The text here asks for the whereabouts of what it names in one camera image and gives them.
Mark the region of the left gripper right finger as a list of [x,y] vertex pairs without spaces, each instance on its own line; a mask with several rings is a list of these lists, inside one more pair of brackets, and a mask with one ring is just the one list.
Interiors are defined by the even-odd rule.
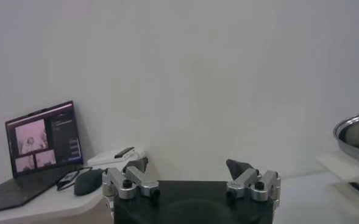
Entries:
[[227,182],[226,197],[234,203],[238,199],[250,197],[252,201],[271,201],[273,209],[280,205],[280,175],[273,170],[261,174],[249,163],[227,159],[226,165],[232,180]]

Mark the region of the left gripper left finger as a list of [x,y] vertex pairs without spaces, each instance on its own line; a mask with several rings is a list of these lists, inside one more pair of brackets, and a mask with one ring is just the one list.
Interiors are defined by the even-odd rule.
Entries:
[[148,158],[143,157],[129,161],[122,169],[106,168],[102,173],[102,196],[110,209],[112,219],[115,218],[115,205],[120,200],[132,200],[137,191],[144,197],[154,200],[160,196],[160,184],[146,174]]

